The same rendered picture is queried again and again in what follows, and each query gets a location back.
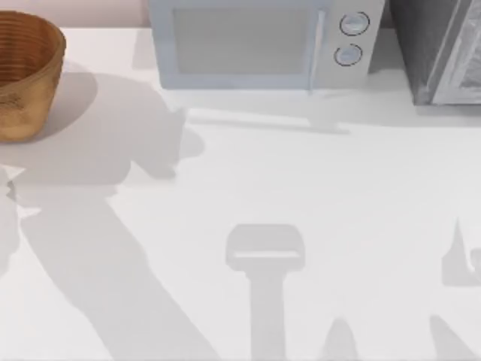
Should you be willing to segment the round microwave knob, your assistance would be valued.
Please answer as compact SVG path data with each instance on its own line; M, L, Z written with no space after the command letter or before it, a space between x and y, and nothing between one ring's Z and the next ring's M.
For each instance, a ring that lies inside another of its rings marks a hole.
M363 50L356 44L339 47L334 52L335 62L342 67L354 66L362 60Z
M359 36L368 30L370 23L370 17L364 12L346 14L340 20L340 30L346 36Z

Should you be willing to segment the brown woven basket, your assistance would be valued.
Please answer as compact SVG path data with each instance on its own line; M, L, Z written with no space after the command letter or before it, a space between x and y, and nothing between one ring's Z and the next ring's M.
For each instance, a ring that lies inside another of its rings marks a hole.
M50 21L0 10L0 142L26 141L44 128L66 46Z

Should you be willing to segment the pale microwave oven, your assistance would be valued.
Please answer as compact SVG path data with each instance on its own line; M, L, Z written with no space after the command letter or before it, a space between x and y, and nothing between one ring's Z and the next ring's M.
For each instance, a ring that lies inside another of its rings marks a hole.
M314 90L349 89L358 86L366 78L385 3L386 0L332 0L323 28ZM371 20L370 26L359 36L346 36L340 30L340 20L343 15L355 12L366 13ZM339 66L334 60L334 52L349 44L360 46L363 50L362 60L354 66Z

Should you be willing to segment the microwave door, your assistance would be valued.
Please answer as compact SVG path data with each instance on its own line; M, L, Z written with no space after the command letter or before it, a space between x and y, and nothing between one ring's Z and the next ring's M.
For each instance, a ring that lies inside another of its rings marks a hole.
M148 0L165 89L308 89L332 0Z

